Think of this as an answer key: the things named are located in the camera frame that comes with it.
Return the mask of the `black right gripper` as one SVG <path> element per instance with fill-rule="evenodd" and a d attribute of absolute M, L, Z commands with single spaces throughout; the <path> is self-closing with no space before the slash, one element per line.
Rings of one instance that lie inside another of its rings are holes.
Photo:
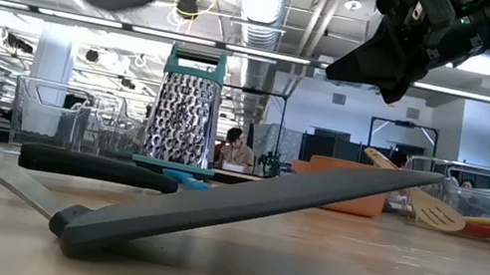
<path fill-rule="evenodd" d="M 326 76 L 385 87 L 404 97 L 427 67 L 465 62 L 490 50 L 490 0 L 378 0 L 373 36 L 326 68 Z"/>

